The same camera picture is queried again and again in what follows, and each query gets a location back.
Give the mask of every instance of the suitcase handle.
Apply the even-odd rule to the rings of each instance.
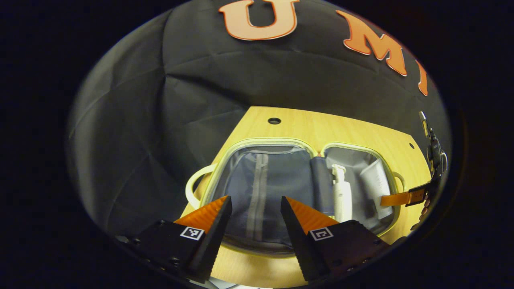
[[[405,182],[405,179],[403,178],[403,176],[397,172],[393,172],[393,176],[397,177],[400,180],[401,185],[403,186],[402,192],[407,192],[409,190],[409,188],[407,187],[407,183]]]
[[[188,182],[186,183],[186,198],[188,199],[188,202],[189,204],[191,204],[191,206],[194,208],[194,209],[198,209],[200,207],[200,200],[197,199],[195,196],[194,196],[194,193],[193,193],[193,185],[194,183],[203,175],[205,174],[208,174],[208,173],[212,173],[214,171],[214,169],[216,168],[217,164],[212,164],[210,166],[206,166],[205,168],[197,171],[196,173],[194,173],[188,180]]]

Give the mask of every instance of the wooden tabletop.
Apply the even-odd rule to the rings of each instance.
[[[280,118],[281,123],[268,123],[268,119],[273,117]],[[321,152],[329,142],[371,148],[382,155],[392,171],[404,177],[408,188],[425,184],[430,180],[425,157],[408,134],[356,119],[279,107],[252,106],[232,131],[212,163],[218,163],[227,149],[235,143],[253,137],[297,138],[318,152]],[[198,185],[195,191],[198,199],[205,191],[209,180],[210,175],[207,174]],[[396,183],[398,192],[402,192],[401,182],[397,178]],[[407,236],[412,225],[418,222],[422,209],[423,204],[402,206],[397,223],[381,236],[382,240],[391,244],[398,238]],[[182,216],[193,210],[188,204]],[[266,258],[243,254],[224,246],[219,248],[211,276],[255,287],[276,288],[307,284],[296,257]]]

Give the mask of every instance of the orange letter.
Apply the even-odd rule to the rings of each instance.
[[[296,28],[296,12],[294,2],[300,0],[264,0],[271,2],[275,21],[264,27],[253,26],[250,23],[248,6],[253,0],[241,0],[227,4],[218,11],[225,15],[225,27],[234,38],[242,40],[266,40],[286,36]]]
[[[419,83],[418,83],[418,88],[419,88],[419,91],[424,94],[425,96],[428,96],[428,89],[427,89],[427,72],[425,71],[425,69],[423,68],[423,66],[421,66],[421,64],[416,60],[416,63],[418,64],[419,66]]]
[[[389,57],[385,62],[399,74],[407,76],[401,46],[396,41],[385,34],[378,38],[377,34],[361,19],[343,11],[336,10],[336,12],[348,21],[350,27],[350,39],[343,42],[344,46],[362,54],[370,55],[371,50],[366,46],[367,39],[378,60],[384,59],[389,51]]]

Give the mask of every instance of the open suitcase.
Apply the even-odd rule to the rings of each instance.
[[[346,168],[345,181],[352,191],[352,219],[378,236],[390,230],[400,206],[378,205],[380,196],[370,195],[370,186],[379,184],[386,194],[396,194],[395,177],[407,189],[403,177],[391,171],[376,151],[340,142],[327,143],[318,154],[299,139],[244,139],[230,147],[218,164],[196,172],[186,185],[186,197],[193,208],[225,195],[232,197],[224,246],[246,254],[291,257],[294,251],[280,213],[281,197],[288,196],[333,217],[332,164]],[[372,181],[366,173],[371,170]],[[212,177],[198,200],[193,185],[207,173]]]

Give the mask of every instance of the orange strap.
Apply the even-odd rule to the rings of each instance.
[[[425,186],[417,187],[395,195],[382,196],[381,206],[400,206],[420,202],[425,194]]]

